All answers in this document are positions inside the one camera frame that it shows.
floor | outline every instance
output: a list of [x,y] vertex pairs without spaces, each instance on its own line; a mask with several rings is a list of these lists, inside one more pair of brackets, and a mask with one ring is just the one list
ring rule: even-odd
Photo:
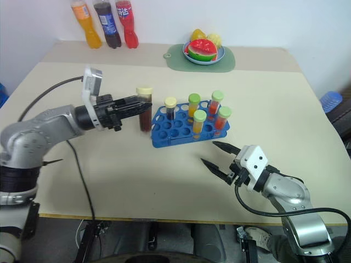
[[[22,243],[22,259],[25,263],[57,263],[73,262],[77,253],[75,233],[80,220],[39,218],[36,235]],[[114,253],[121,234],[137,222],[112,222],[106,232],[101,235],[101,256],[106,257]],[[244,263],[245,254],[236,242],[234,226],[219,227],[220,236],[224,243],[227,263]],[[272,234],[282,235],[281,227],[267,227]],[[332,237],[344,235],[346,227],[330,227]],[[190,236],[189,224],[160,223],[158,230],[159,251],[193,252],[193,240]],[[99,258],[99,242],[94,242],[90,260]],[[258,252],[259,263],[277,262],[271,254]]]

robotic arm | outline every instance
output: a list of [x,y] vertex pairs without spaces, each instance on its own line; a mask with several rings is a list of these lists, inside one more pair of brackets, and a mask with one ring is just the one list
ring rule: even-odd
[[44,155],[56,144],[104,128],[121,130],[121,119],[146,111],[151,103],[136,96],[113,100],[98,96],[102,72],[86,68],[83,78],[84,106],[62,106],[46,110],[33,119],[6,127],[0,137],[0,262],[20,259],[20,241],[33,234],[33,217],[39,204],[35,198],[37,178]]
[[[281,174],[276,168],[267,165],[268,160],[257,145],[244,146],[240,150],[223,142],[213,143],[227,153],[236,155],[229,167],[230,173],[225,174],[215,164],[204,159],[202,161],[227,184],[231,185],[236,179],[235,194],[244,208],[258,215],[282,217],[289,244],[301,262],[333,262],[335,248],[322,218],[311,211],[303,214],[313,207],[309,191],[301,179]],[[265,213],[248,207],[239,195],[242,184],[247,185],[251,192],[260,192],[279,213]]]

cable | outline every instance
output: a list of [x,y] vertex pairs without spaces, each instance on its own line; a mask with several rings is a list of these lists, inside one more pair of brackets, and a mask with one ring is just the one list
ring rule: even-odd
[[84,186],[84,190],[87,194],[87,197],[88,197],[88,202],[89,202],[89,206],[90,206],[90,211],[92,212],[92,221],[93,221],[93,224],[95,224],[95,211],[94,211],[94,208],[93,208],[93,202],[92,202],[92,199],[90,197],[90,193],[89,193],[89,190],[88,190],[88,187],[87,187],[87,184],[86,184],[86,181],[84,180],[84,177],[83,177],[83,172],[82,172],[82,168],[81,168],[81,164],[79,162],[79,159],[78,159],[78,155],[77,155],[77,151],[76,149],[74,148],[74,146],[70,143],[70,141],[66,141],[68,143],[68,145],[71,147],[74,155],[75,155],[75,159],[76,159],[76,163],[77,163],[77,167],[78,167],[78,171],[79,171],[79,175],[82,179],[82,183],[83,183],[83,186]]
[[72,81],[78,81],[81,80],[83,81],[83,76],[79,76],[79,77],[75,77],[75,78],[69,78],[66,79],[65,81],[61,81],[55,85],[53,85],[52,87],[48,88],[46,91],[44,91],[42,94],[40,94],[38,97],[36,97],[34,99],[34,101],[32,101],[27,108],[25,108],[25,110],[23,111],[23,113],[21,114],[21,116],[18,118],[18,122],[21,122],[24,117],[27,115],[27,113],[29,112],[29,110],[38,102],[40,101],[41,98],[43,98],[45,95],[47,95],[49,92],[53,91],[54,89],[58,88],[59,86],[66,84],[68,82],[72,82]]
[[346,219],[347,222],[347,232],[344,241],[342,242],[341,246],[339,249],[336,251],[336,253],[340,253],[345,246],[348,244],[350,240],[350,235],[351,235],[351,219],[350,217],[344,213],[341,210],[335,209],[335,208],[312,208],[312,209],[306,209],[303,211],[292,211],[292,212],[285,212],[285,213],[268,213],[268,212],[263,212],[263,211],[258,211],[255,210],[251,207],[249,207],[247,204],[244,203],[244,201],[241,199],[239,195],[239,185],[235,185],[235,196],[239,203],[249,212],[252,212],[253,214],[256,215],[262,215],[262,216],[269,216],[272,218],[281,218],[285,216],[294,216],[294,215],[304,215],[304,214],[310,214],[310,213],[319,213],[319,212],[331,212],[331,213],[336,213],[341,216],[343,216]]
[[98,237],[99,237],[99,243],[100,243],[99,259],[101,259],[101,251],[102,251],[102,249],[103,249],[103,246],[101,245],[101,237],[100,237],[100,235],[99,235]]
[[79,228],[81,227],[83,221],[84,221],[84,219],[82,219],[81,222],[79,223],[79,225],[78,225],[78,227],[77,227],[76,235],[75,235],[75,241],[76,241],[76,245],[77,245],[77,248],[78,248],[78,249],[79,249],[79,245],[78,245],[78,241],[77,241],[77,236],[78,236]]

beige table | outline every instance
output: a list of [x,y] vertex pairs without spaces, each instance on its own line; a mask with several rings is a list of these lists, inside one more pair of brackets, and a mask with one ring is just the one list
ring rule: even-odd
[[[21,83],[0,110],[3,129],[49,86],[83,74],[86,63],[103,71],[100,94],[114,99],[135,93],[141,84],[154,87],[153,112],[166,96],[186,102],[189,93],[209,99],[215,89],[225,93],[223,105],[233,109],[226,138],[238,147],[261,145],[269,163],[305,181],[315,207],[334,207],[351,215],[351,161],[318,99],[292,56],[283,49],[232,48],[235,70],[228,73],[173,71],[162,57],[169,45],[141,44],[136,50],[81,42],[57,44]],[[62,105],[82,105],[82,84],[69,83],[43,98],[27,118]],[[76,146],[98,218],[157,219],[228,223],[279,223],[242,208],[229,187],[210,173],[200,158],[224,171],[234,156],[211,141],[153,148],[139,130],[138,117],[122,121],[122,130],[92,130],[71,140]],[[69,147],[56,145],[46,160],[64,161],[41,169],[42,216],[87,218],[89,206]],[[250,206],[275,211],[258,193],[241,190]],[[326,223],[344,223],[323,213]]]

fruit plate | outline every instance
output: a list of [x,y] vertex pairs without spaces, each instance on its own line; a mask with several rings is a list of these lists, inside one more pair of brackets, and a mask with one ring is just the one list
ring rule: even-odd
[[199,64],[199,65],[211,65],[211,64],[214,64],[214,63],[217,63],[219,60],[221,60],[222,58],[224,58],[224,55],[225,55],[225,48],[222,46],[220,47],[218,50],[217,50],[217,58],[216,60],[211,60],[211,61],[198,61],[198,60],[195,60],[191,57],[189,57],[189,55],[185,52],[185,49],[188,47],[190,41],[185,43],[183,45],[183,54],[184,56],[191,62],[195,63],[195,64]]

